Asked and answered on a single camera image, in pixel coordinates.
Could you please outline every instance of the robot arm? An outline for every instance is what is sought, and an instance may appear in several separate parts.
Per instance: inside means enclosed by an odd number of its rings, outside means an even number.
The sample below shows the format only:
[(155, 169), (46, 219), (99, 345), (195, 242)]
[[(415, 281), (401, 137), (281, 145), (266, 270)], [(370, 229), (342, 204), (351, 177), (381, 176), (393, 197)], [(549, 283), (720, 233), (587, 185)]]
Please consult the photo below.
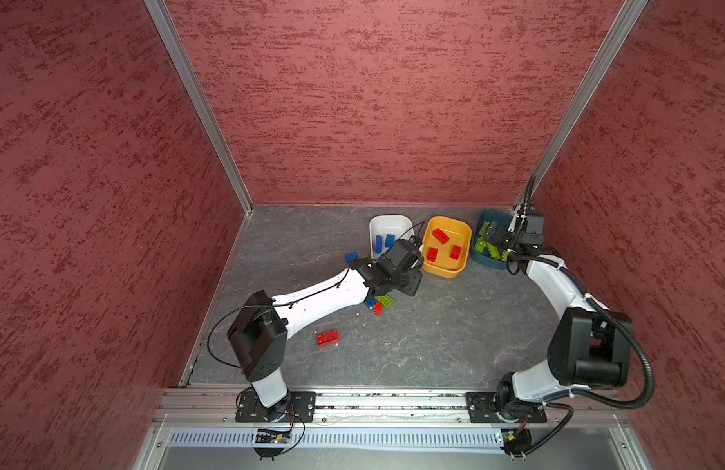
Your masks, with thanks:
[(286, 407), (289, 395), (280, 368), (286, 340), (340, 308), (394, 289), (414, 296), (422, 278), (421, 243), (417, 237), (399, 239), (376, 261), (356, 259), (335, 277), (314, 286), (273, 298), (263, 290), (248, 297), (227, 336), (245, 377), (266, 409), (281, 413)]

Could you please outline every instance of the metal panel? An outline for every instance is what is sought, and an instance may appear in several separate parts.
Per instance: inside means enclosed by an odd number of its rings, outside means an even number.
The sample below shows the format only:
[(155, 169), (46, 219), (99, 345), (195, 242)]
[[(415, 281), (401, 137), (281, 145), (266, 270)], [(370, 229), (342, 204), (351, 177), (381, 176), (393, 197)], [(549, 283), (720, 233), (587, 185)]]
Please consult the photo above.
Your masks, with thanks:
[(156, 29), (159, 30), (161, 40), (167, 47), (167, 51), (169, 52), (172, 62), (174, 62), (174, 67), (177, 69), (179, 77), (185, 84), (185, 89), (190, 95), (192, 104), (195, 106), (195, 110), (198, 111), (198, 116), (201, 118), (201, 122), (203, 123), (203, 127), (206, 129), (208, 137), (211, 140), (211, 144), (216, 150), (217, 155), (224, 166), (224, 171), (229, 177), (229, 181), (235, 189), (235, 193), (237, 193), (237, 198), (239, 198), (240, 204), (242, 204), (242, 208), (245, 210), (245, 214), (250, 215), (253, 212), (253, 200), (250, 199), (250, 195), (247, 193), (245, 182), (242, 180), (240, 171), (237, 169), (235, 159), (231, 155), (231, 151), (226, 144), (224, 135), (222, 134), (221, 129), (217, 124), (217, 120), (213, 115), (213, 111), (208, 104), (206, 95), (203, 93), (203, 88), (201, 87), (201, 83), (198, 81), (198, 77), (195, 75), (195, 70), (193, 70), (190, 61), (187, 58), (185, 47), (179, 40), (179, 34), (177, 34), (177, 30), (174, 28), (174, 23), (169, 15), (169, 10), (167, 10), (163, 0), (144, 0), (144, 2), (146, 3), (148, 12), (151, 14), (153, 23), (156, 25)]
[[(255, 444), (257, 428), (176, 427), (169, 435), (170, 447), (279, 447), (286, 445)], [(292, 433), (287, 445), (293, 445), (301, 432)], [(305, 430), (297, 448), (356, 448), (368, 450), (458, 450), (482, 454), (503, 454), (498, 429), (490, 428), (320, 428)]]
[[(586, 108), (589, 100), (592, 99), (593, 94), (595, 94), (595, 90), (602, 81), (602, 78), (605, 76), (608, 68), (613, 63), (613, 60), (616, 58), (616, 54), (620, 51), (623, 42), (629, 35), (631, 28), (633, 28), (634, 24), (636, 24), (639, 14), (646, 5), (647, 0), (626, 0), (623, 3), (621, 10), (618, 12), (616, 19), (611, 25), (611, 29), (605, 35), (605, 39), (602, 41), (602, 44), (600, 44), (600, 49), (579, 84), (579, 88), (574, 94), (574, 98), (571, 99), (571, 103), (569, 104), (566, 113), (563, 115), (563, 118), (561, 118), (558, 127), (555, 129), (553, 136), (550, 138), (550, 142), (545, 148), (545, 152), (543, 152), (543, 155), (540, 157), (540, 161), (537, 163), (535, 170), (532, 172), (532, 174), (537, 176), (535, 189), (532, 191), (533, 193), (537, 190), (537, 187), (540, 185), (543, 177), (550, 169), (555, 157), (558, 155), (558, 152), (561, 150), (564, 142), (566, 142), (568, 135), (571, 134), (571, 130), (576, 125), (579, 116), (582, 115), (582, 111)], [(526, 184), (517, 196), (516, 204), (518, 204), (519, 200), (522, 198), (525, 188)]]

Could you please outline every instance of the red lego brick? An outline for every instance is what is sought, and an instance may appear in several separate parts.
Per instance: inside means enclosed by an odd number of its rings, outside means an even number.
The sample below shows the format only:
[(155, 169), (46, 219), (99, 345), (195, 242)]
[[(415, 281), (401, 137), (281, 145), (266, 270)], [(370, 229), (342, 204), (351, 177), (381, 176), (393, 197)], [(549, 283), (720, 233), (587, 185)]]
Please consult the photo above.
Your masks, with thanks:
[(336, 329), (332, 329), (330, 332), (319, 334), (318, 336), (316, 336), (316, 339), (318, 340), (318, 345), (320, 347), (336, 343), (339, 341), (339, 331)]
[(446, 232), (441, 229), (433, 230), (433, 236), (442, 244), (446, 244), (449, 242), (449, 235), (446, 235)]

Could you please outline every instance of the yellow bowl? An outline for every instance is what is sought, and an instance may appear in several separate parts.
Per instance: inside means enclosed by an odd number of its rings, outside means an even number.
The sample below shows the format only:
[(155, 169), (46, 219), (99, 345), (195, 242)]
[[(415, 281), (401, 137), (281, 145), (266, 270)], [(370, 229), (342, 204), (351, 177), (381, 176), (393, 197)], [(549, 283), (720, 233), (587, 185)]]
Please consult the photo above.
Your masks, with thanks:
[[(441, 229), (449, 236), (446, 244), (442, 244), (433, 236), (433, 231), (436, 229)], [(425, 257), (423, 270), (432, 275), (446, 277), (447, 279), (456, 277), (467, 266), (467, 256), (469, 256), (471, 239), (472, 228), (468, 224), (440, 215), (433, 217), (428, 222), (428, 229), (425, 231), (425, 237), (423, 239), (423, 256)], [(454, 246), (461, 247), (459, 259), (454, 259), (450, 256), (451, 249)], [(438, 250), (438, 255), (435, 257), (435, 261), (432, 262), (428, 261), (428, 250), (430, 248)]]

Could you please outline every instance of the floor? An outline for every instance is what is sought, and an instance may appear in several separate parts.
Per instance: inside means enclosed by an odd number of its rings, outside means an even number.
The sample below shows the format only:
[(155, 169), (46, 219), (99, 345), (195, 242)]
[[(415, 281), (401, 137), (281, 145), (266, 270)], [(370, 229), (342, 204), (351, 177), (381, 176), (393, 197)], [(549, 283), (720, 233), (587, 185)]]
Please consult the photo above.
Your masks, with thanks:
[[(213, 322), (265, 289), (291, 293), (341, 272), (344, 254), (369, 253), (370, 219), (400, 213), (413, 223), (435, 215), (473, 227), (480, 209), (349, 206), (258, 206), (229, 269)], [(290, 387), (493, 388), (508, 371), (545, 359), (558, 317), (525, 275), (468, 262), (448, 280), (423, 273), (414, 297), (391, 294), (383, 316), (364, 305), (347, 307), (309, 325), (289, 340), (282, 373)], [(226, 331), (211, 340), (217, 356), (236, 363)], [(338, 329), (338, 346), (319, 348), (318, 333)], [(246, 384), (240, 369), (200, 352), (190, 384)]]

